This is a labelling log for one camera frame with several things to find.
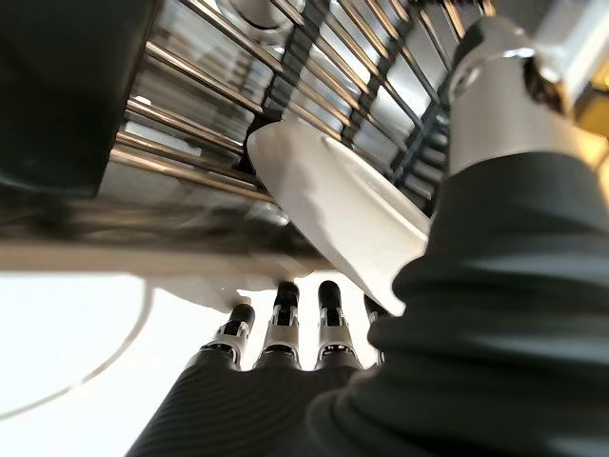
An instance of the silver metal fitting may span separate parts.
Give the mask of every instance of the silver metal fitting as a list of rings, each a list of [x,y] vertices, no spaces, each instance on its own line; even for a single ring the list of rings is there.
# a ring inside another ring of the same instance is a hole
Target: silver metal fitting
[[[486,17],[460,46],[449,87],[449,174],[524,152],[579,155],[580,131],[557,107],[559,91],[541,76],[524,30]]]
[[[273,315],[266,329],[263,352],[271,346],[287,346],[292,349],[298,360],[298,310],[296,307],[290,307],[289,324],[279,325],[278,320],[281,307],[281,305],[275,305],[273,308]]]

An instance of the metal rod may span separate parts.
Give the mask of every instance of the metal rod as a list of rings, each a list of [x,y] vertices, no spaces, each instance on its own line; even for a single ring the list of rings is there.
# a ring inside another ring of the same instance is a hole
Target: metal rod
[[[222,14],[218,13],[205,3],[202,3],[199,0],[180,0],[184,5],[186,5],[189,9],[194,11],[203,17],[209,24],[223,33],[226,37],[234,41],[237,45],[242,47],[244,50],[252,53],[255,57],[261,60],[264,64],[274,70],[277,74],[281,75],[284,79],[290,82],[293,85],[296,85],[297,82],[299,84],[299,90],[305,94],[307,97],[311,98],[315,103],[320,105],[323,109],[327,110],[333,116],[336,116],[337,119],[347,120],[344,116],[333,107],[327,100],[325,100],[316,90],[310,87],[307,83],[300,80],[299,75],[292,74],[292,72],[283,68],[281,62],[273,57],[267,50],[265,50],[260,45],[253,43],[249,40],[240,30],[238,30],[235,26],[233,26],[230,22],[228,22]]]
[[[292,7],[288,2],[286,2],[285,0],[270,0],[271,3],[278,9],[280,10],[295,26],[304,26],[305,25],[305,20],[303,19],[303,17],[301,16],[300,12],[298,10],[296,10],[294,7]],[[365,88],[365,91],[363,93],[369,93],[369,87],[367,86],[366,83],[363,82],[363,80],[361,78],[359,78],[359,76],[357,76],[357,74],[355,74],[355,72],[353,71],[353,69],[345,62],[345,60],[341,57],[341,55],[335,51],[330,45],[329,43],[327,43],[327,41],[325,41],[323,39],[323,37],[319,37],[317,40],[317,44],[316,46],[318,47],[318,49],[320,49],[320,51],[328,58],[328,60],[330,60],[330,62],[332,62],[334,65],[337,66],[337,68],[339,68],[339,70],[343,71],[343,74],[349,78],[351,81],[356,82],[356,80],[359,81],[360,84],[358,84],[358,87],[360,87],[361,85],[363,85],[363,87]],[[314,66],[316,71],[312,71],[313,74],[315,74],[318,78],[320,78],[320,80],[322,80],[322,82],[324,82],[326,84],[326,82],[322,79],[323,78],[330,78],[331,81],[333,81],[331,78],[332,76],[325,70],[323,69],[319,64],[317,64],[313,59],[309,59],[309,61],[307,62],[306,67],[311,70],[310,66]],[[385,136],[389,141],[391,141],[392,143],[395,144],[395,146],[402,150],[402,145],[401,145],[401,141],[397,140],[390,132],[389,130],[385,129],[383,127],[383,125],[370,113],[369,110],[364,111],[360,105],[357,103],[357,101],[348,93],[346,92],[345,96],[343,97],[343,99],[345,100],[345,102],[347,102],[347,104],[354,109],[356,112],[358,112],[358,114],[360,114],[367,122],[370,123],[370,125],[376,129],[380,134],[382,134],[383,136]]]
[[[429,16],[422,9],[417,9],[417,15],[419,16],[419,21],[421,22],[422,26],[425,28],[425,31],[427,32],[427,35],[429,36],[429,39],[431,40],[431,44],[434,45],[436,52],[440,56],[440,60],[442,60],[444,67],[447,70],[450,70],[450,59],[448,58],[448,55],[446,54],[446,50],[444,49],[444,46],[442,45],[442,42],[440,41],[440,37],[438,36],[438,33],[436,32],[436,28],[434,27],[431,20],[429,19]]]
[[[218,31],[220,31],[225,36],[227,36],[229,39],[234,41],[237,45],[242,47],[244,50],[251,52],[255,57],[257,57],[259,60],[261,60],[264,64],[266,64],[272,70],[276,71],[278,74],[281,74],[285,79],[288,80],[288,82],[290,79],[293,81],[294,80],[297,81],[298,89],[304,95],[311,98],[311,95],[315,94],[315,95],[313,95],[313,97],[315,99],[312,98],[312,100],[315,103],[318,103],[318,101],[321,100],[321,98],[320,98],[321,96],[319,96],[319,94],[317,94],[317,92],[312,87],[310,87],[308,84],[306,84],[302,80],[300,80],[298,75],[291,75],[289,73],[286,74],[285,69],[282,67],[281,63],[275,57],[273,57],[268,51],[266,51],[261,46],[255,44],[255,43],[252,43],[240,30],[236,29],[217,11],[213,10],[212,8],[205,5],[204,3],[202,3],[199,0],[180,0],[180,1],[185,6],[187,6],[189,9],[191,9],[193,12],[197,13],[202,18],[204,18]],[[276,8],[278,8],[283,14],[285,14],[285,16],[288,19],[290,19],[294,24],[303,25],[305,23],[305,20],[301,16],[300,12],[297,11],[295,8],[293,8],[291,5],[287,4],[287,2],[285,0],[271,0],[271,2],[273,3],[273,5]],[[340,23],[338,23],[338,21],[335,21],[335,22],[338,24],[339,28],[342,27],[340,25]],[[350,35],[348,35],[348,32],[344,28],[342,28],[342,30],[350,38],[350,41],[353,42],[355,44],[355,46],[359,47],[359,45],[357,45],[357,43],[355,43],[353,41],[353,39],[350,37]],[[330,60],[330,62],[332,62],[334,65],[336,65],[339,68],[339,70],[341,70],[351,81],[353,81],[354,84],[356,84],[356,86],[358,86],[358,88],[363,91],[363,93],[368,93],[369,89],[368,89],[367,84],[359,76],[357,76],[355,71],[353,71],[353,69],[346,63],[346,61],[340,56],[340,54],[337,51],[335,51],[323,38],[318,39],[316,46],[318,47],[318,49],[320,49],[321,52],[323,52],[325,54],[325,56],[328,58],[328,60]],[[374,64],[369,60],[369,58],[368,58],[368,61],[369,61],[370,67],[374,70],[374,72],[378,73],[376,66],[374,66]],[[386,136],[389,140],[391,140],[392,142],[395,142],[395,139],[393,139],[391,137],[391,135],[388,135],[387,130],[380,128],[380,123],[378,121],[376,121],[376,119],[374,119],[374,117],[369,112],[364,112],[361,109],[361,107],[359,106],[358,102],[353,98],[353,96],[351,94],[349,94],[346,90],[344,90],[344,88],[341,88],[340,85],[336,81],[334,81],[329,74],[327,74],[327,71],[323,70],[321,66],[319,66],[317,63],[313,63],[311,60],[309,60],[306,67],[309,69],[309,71],[311,71],[311,73],[313,73],[317,78],[319,78],[320,81],[322,81],[322,83],[327,85],[330,89],[335,91],[343,100],[345,100],[345,102],[351,108],[355,109],[360,115],[362,115],[364,118],[366,118],[366,120],[368,120],[368,122],[370,122],[370,124],[373,127],[375,127],[375,129],[378,129],[379,132],[382,133],[384,136]],[[394,100],[396,100],[396,102],[401,107],[401,109],[406,108],[406,110],[404,112],[406,112],[406,114],[412,118],[415,125],[419,125],[421,120],[416,116],[416,114],[414,114],[412,109],[410,109],[410,107],[401,99],[401,97],[398,95],[398,93],[395,91],[395,89],[393,89],[393,87],[391,85],[388,85],[389,87],[387,87],[386,85],[384,85],[384,86],[385,86],[385,89],[387,89],[387,92],[392,96],[392,98],[394,98]],[[337,113],[334,108],[328,109],[329,106],[328,106],[328,104],[324,103],[324,101],[322,101],[321,103],[322,104],[320,106],[322,108],[326,109],[333,116]],[[306,111],[303,107],[297,106],[296,110],[298,111],[297,114],[299,114],[299,115],[300,115],[300,113],[304,113],[304,116],[306,116],[305,120],[307,122],[309,122],[309,124],[312,124],[315,127],[318,127],[320,129],[324,130],[330,136],[335,137],[336,135],[338,135],[337,132],[330,129],[326,124],[324,124],[322,121],[317,119],[309,111]]]
[[[180,0],[187,8],[203,17],[210,25],[254,55],[274,71],[282,71],[282,64],[262,46],[252,42],[222,14],[201,0]]]
[[[398,35],[398,31],[395,27],[393,27],[393,23],[391,19],[384,13],[383,8],[377,3],[377,0],[364,0],[368,9],[372,11],[374,17],[379,21],[379,24],[383,27],[384,31],[387,32],[391,38],[397,40],[400,38]]]
[[[412,110],[412,108],[410,108],[410,106],[403,100],[403,98],[401,98],[401,96],[398,94],[393,85],[389,83],[389,81],[385,81],[383,87],[391,96],[391,98],[393,98],[393,100],[402,109],[402,111],[410,118],[415,127],[420,129],[422,127],[421,118],[417,115],[415,111]]]
[[[478,0],[478,6],[481,9],[481,12],[485,16],[495,16],[497,12],[495,11],[495,6],[491,0]]]
[[[313,5],[321,11],[322,7],[313,1]],[[412,120],[412,122],[420,127],[422,121],[417,114],[408,106],[408,104],[401,98],[398,92],[393,88],[391,83],[379,75],[379,69],[374,65],[372,60],[368,57],[362,47],[353,39],[347,29],[336,19],[336,16],[330,11],[325,18],[325,23],[328,27],[339,37],[344,45],[358,58],[358,60],[366,67],[372,77],[377,78],[382,86],[385,88],[387,93],[393,98],[398,104],[402,111]]]
[[[444,11],[444,15],[450,24],[453,32],[455,33],[455,37],[457,41],[461,41],[463,36],[465,35],[465,28],[463,27],[463,23],[461,21],[461,17],[459,16],[459,12],[455,5],[450,0],[443,0],[441,2],[442,10]]]
[[[303,107],[302,105],[294,102],[293,100],[290,102],[287,107],[290,111],[298,114],[302,117],[306,122],[308,122],[311,126],[321,130],[326,135],[334,138],[337,141],[341,141],[341,135],[337,131],[334,131],[327,124],[324,124],[317,116],[311,113],[308,109]]]
[[[282,12],[287,19],[289,19],[295,26],[302,27],[303,32],[309,37],[313,38],[309,33],[305,25],[305,19],[301,13],[296,10],[286,0],[270,0],[271,3]],[[363,79],[346,63],[342,56],[330,46],[330,44],[322,37],[318,36],[315,45],[317,48],[332,62],[343,74],[353,82],[363,93],[367,93],[368,86]]]
[[[186,119],[185,117],[179,116],[174,112],[146,105],[133,98],[128,99],[127,110],[171,127],[172,129],[179,130],[204,142],[208,142],[221,149],[234,152],[238,155],[244,154],[243,145],[241,143],[231,140],[220,133]]]
[[[167,65],[184,76],[193,79],[202,86],[224,96],[241,108],[247,109],[255,114],[264,114],[263,109],[259,105],[244,97],[237,90],[231,88],[229,85],[216,79],[200,67],[188,62],[170,50],[148,41],[146,43],[146,53],[158,62]]]
[[[341,121],[343,125],[348,126],[350,124],[348,117],[342,114],[339,109],[337,109],[334,105],[328,102],[319,92],[314,90],[308,84],[304,84],[301,80],[297,83],[296,88],[304,95],[306,95],[309,99],[311,99],[314,103],[316,103],[317,105],[325,109],[327,112],[329,112],[332,116]]]
[[[346,60],[330,45],[321,35],[318,37],[315,46],[332,62],[353,84],[357,86],[361,93],[368,94],[370,89],[360,75],[351,68]]]
[[[239,186],[237,184],[227,183],[219,179],[215,179],[207,173],[196,169],[185,169],[162,160],[147,157],[144,154],[127,151],[121,147],[114,147],[110,152],[110,161],[117,164],[152,171],[154,173],[163,174],[172,178],[183,179],[191,183],[200,184],[209,188],[223,190],[235,195],[240,195],[254,200],[274,203],[273,199],[253,187]]]
[[[377,21],[379,21],[379,23],[381,24],[381,26],[383,27],[385,32],[392,39],[399,40],[401,37],[398,34],[397,29],[393,26],[393,24],[391,23],[391,20],[385,14],[385,12],[383,11],[383,8],[381,8],[379,6],[379,4],[376,2],[376,0],[364,0],[364,1],[367,4],[368,8],[372,11],[372,14],[374,14],[374,17],[377,19]],[[408,67],[410,67],[410,69],[412,70],[414,75],[417,77],[417,79],[421,83],[422,87],[427,92],[427,95],[429,95],[429,98],[431,99],[431,101],[436,102],[436,103],[440,102],[440,97],[438,96],[438,93],[436,92],[436,90],[434,89],[432,84],[429,82],[429,79],[427,79],[427,76],[423,72],[423,70],[422,70],[421,66],[419,65],[419,63],[417,62],[417,60],[413,57],[412,53],[410,52],[410,49],[408,48],[408,46],[406,44],[404,44],[402,46],[402,48],[400,49],[400,54],[402,55],[403,60],[406,62]]]
[[[345,89],[336,79],[314,59],[308,59],[306,67],[313,75],[319,78],[322,83],[334,90],[351,108],[358,109],[360,104],[351,92]]]
[[[311,126],[315,127],[316,129],[319,129],[321,132],[328,135],[330,138],[338,141],[339,143],[343,143],[343,138],[341,137],[340,133],[333,130],[327,124],[324,124],[317,116],[315,116],[313,113],[311,113],[308,109],[306,109],[302,105],[299,105],[297,102],[294,102],[292,100],[287,108],[290,111],[297,114],[298,116],[300,116],[301,118],[303,118],[303,120],[305,120]],[[376,159],[376,157],[374,157],[374,155],[372,155],[367,150],[360,148],[356,145],[351,145],[351,146],[345,145],[345,146],[347,146],[348,148],[351,148],[351,150],[353,150],[356,154],[361,156],[366,162],[370,163],[370,165],[372,165],[375,169],[382,170],[383,172],[388,170],[388,167],[379,163],[378,159]]]
[[[313,1],[313,6],[319,12],[325,12],[324,7],[319,5],[315,0]],[[346,48],[360,61],[360,63],[365,67],[366,70],[371,75],[379,76],[379,70],[377,69],[372,59],[368,57],[368,54],[365,53],[365,50],[358,44],[357,41],[350,35],[348,30],[341,24],[341,22],[336,18],[332,11],[329,11],[327,16],[325,17],[325,23],[332,30],[332,32],[343,42]]]
[[[368,40],[368,43],[374,48],[374,50],[383,58],[388,59],[389,54],[384,48],[383,42],[376,35],[376,32],[368,25],[363,19],[360,13],[357,11],[351,0],[338,0],[341,8],[349,16],[349,19],[355,24],[355,27],[362,33],[364,38]]]
[[[227,178],[237,179],[253,186],[259,185],[255,176],[242,173],[236,169],[229,169],[224,164],[195,157],[181,150],[171,148],[167,145],[152,141],[140,135],[134,135],[133,133],[129,133],[127,131],[119,131],[116,134],[116,143],[119,145],[128,146],[130,148],[136,148],[144,152],[149,152],[160,157],[165,157],[166,159],[182,162],[183,164],[192,165],[198,169],[211,171],[213,173],[226,176]]]

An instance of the white surface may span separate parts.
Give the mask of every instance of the white surface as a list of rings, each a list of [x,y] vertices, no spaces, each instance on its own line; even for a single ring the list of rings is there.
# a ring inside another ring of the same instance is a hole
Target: white surface
[[[256,174],[308,241],[393,314],[400,269],[420,256],[427,217],[353,151],[311,126],[257,130],[247,150]]]
[[[314,273],[296,280],[303,367],[315,363],[317,287],[326,279],[341,286],[355,348],[370,366],[376,354],[365,338],[361,291],[338,273]],[[106,359],[137,318],[145,282],[117,274],[4,273],[0,288],[1,415],[74,383]],[[275,291],[242,293],[256,310],[244,359],[249,368],[262,348]],[[59,399],[0,422],[0,455],[124,455],[188,359],[226,317],[156,289],[147,324],[115,364]]]

